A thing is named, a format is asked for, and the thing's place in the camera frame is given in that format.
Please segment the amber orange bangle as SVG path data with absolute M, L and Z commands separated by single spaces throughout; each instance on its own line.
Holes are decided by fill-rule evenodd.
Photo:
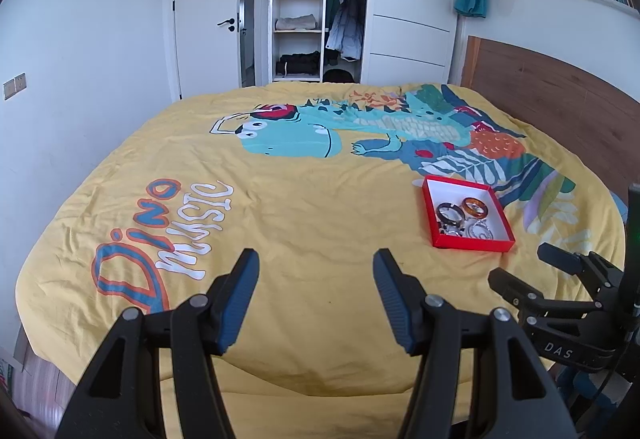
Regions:
M 477 220 L 485 219 L 489 215 L 488 206 L 480 199 L 471 198 L 471 196 L 462 200 L 461 208 L 465 214 Z

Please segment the dark brown bangle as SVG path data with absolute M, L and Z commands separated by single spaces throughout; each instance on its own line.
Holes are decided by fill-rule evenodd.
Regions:
M 435 213 L 443 225 L 452 225 L 456 228 L 460 228 L 466 220 L 465 212 L 462 208 L 452 203 L 439 203 L 435 208 Z

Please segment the red white jewelry box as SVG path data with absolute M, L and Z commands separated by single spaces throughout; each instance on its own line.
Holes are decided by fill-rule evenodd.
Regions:
M 434 247 L 494 253 L 511 251 L 515 237 L 490 187 L 427 175 L 421 189 Z

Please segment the wooden headboard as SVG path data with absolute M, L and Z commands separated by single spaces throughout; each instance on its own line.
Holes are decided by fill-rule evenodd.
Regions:
M 461 85 L 575 153 L 622 200 L 639 181 L 639 102 L 577 66 L 476 36 Z

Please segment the yellow dinosaur print bedspread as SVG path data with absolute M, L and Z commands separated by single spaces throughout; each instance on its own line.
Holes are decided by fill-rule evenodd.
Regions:
M 507 253 L 436 248 L 427 175 L 488 186 Z M 394 340 L 372 275 L 388 248 L 462 310 L 500 303 L 509 270 L 581 300 L 541 243 L 624 261 L 613 196 L 577 155 L 459 86 L 282 82 L 177 102 L 63 203 L 28 255 L 17 310 L 41 358 L 78 381 L 122 311 L 175 308 L 257 251 L 238 341 L 215 370 L 241 438 L 391 438 L 418 363 Z

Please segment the folded black clothes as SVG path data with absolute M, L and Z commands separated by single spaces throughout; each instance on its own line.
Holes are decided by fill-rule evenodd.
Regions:
M 276 74 L 288 75 L 318 75 L 320 72 L 320 52 L 309 54 L 282 55 L 276 62 Z

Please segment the folded beige clothes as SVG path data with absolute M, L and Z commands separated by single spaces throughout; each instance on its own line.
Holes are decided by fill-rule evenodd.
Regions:
M 294 18 L 277 18 L 274 29 L 276 31 L 313 31 L 318 29 L 318 21 L 313 14 Z

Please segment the hanging clothes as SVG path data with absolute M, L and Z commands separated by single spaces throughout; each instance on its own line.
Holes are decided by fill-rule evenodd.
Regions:
M 346 61 L 359 61 L 362 57 L 367 0 L 326 0 L 326 44 Z

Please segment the white door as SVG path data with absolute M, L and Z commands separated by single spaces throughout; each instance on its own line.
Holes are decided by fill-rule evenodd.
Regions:
M 241 84 L 240 0 L 175 0 L 178 81 L 182 98 L 228 92 Z M 219 22 L 235 18 L 235 31 Z

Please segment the wall light switch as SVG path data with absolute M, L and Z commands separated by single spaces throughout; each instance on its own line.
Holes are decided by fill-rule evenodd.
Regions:
M 3 84 L 3 97 L 9 100 L 27 87 L 26 74 L 21 73 Z

